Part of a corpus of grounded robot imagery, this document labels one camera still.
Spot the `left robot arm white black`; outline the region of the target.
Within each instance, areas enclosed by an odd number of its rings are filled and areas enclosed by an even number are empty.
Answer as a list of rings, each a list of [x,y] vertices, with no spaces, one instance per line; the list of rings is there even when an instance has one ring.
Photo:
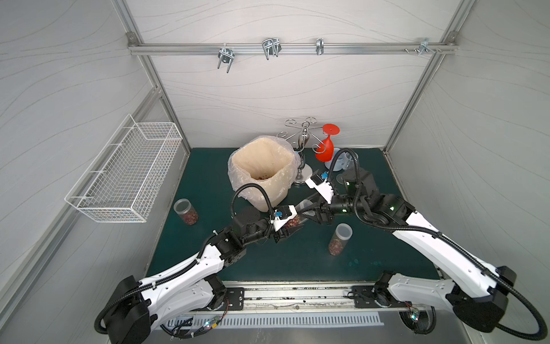
[[[193,338],[213,328],[213,323],[189,334],[169,330],[166,323],[176,315],[226,305],[227,289],[218,273],[238,262],[248,245],[271,237],[279,239],[288,222],[299,216],[295,206],[275,207],[266,191],[257,183],[239,187],[238,197],[247,189],[256,189],[267,207],[262,217],[253,206],[235,211],[230,207],[232,223],[208,237],[197,253],[171,268],[141,280],[129,276],[117,284],[106,305],[94,320],[94,330],[107,335],[112,343],[143,343],[156,328],[176,338]]]

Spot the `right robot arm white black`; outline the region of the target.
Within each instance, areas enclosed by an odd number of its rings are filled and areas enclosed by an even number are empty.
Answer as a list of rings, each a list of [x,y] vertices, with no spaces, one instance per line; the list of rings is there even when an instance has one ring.
[[[548,335],[541,313],[515,289],[516,273],[507,266],[495,267],[454,242],[430,224],[414,206],[394,194],[382,194],[373,175],[361,169],[358,155],[349,148],[353,167],[347,170],[346,192],[338,193],[332,184],[333,170],[314,171],[306,185],[319,194],[310,207],[314,221],[329,223],[338,215],[351,214],[360,222],[405,242],[429,259],[445,274],[443,279],[408,277],[384,272],[374,286],[361,296],[381,308],[394,302],[419,303],[435,310],[452,312],[467,326],[490,333],[495,329],[527,341],[542,341]],[[515,297],[534,317],[535,333],[524,333],[500,323],[506,313],[508,297]]]

